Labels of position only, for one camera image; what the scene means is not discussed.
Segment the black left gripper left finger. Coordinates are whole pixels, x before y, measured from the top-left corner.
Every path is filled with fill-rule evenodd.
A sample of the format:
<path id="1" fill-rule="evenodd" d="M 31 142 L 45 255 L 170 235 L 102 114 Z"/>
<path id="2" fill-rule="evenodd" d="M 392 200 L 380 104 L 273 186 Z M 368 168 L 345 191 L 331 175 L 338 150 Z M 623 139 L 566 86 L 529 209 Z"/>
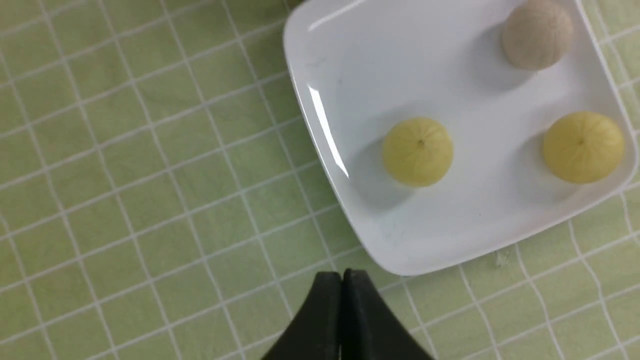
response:
<path id="1" fill-rule="evenodd" d="M 341 292 L 338 272 L 317 272 L 302 306 L 263 359 L 337 360 Z"/>

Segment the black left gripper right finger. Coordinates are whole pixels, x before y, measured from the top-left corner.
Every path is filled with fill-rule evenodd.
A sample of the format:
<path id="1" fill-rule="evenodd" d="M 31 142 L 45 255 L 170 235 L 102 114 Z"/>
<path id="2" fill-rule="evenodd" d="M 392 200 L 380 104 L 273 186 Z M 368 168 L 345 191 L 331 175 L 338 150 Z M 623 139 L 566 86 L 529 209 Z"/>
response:
<path id="1" fill-rule="evenodd" d="M 343 360 L 432 360 L 401 324 L 363 269 L 342 277 Z"/>

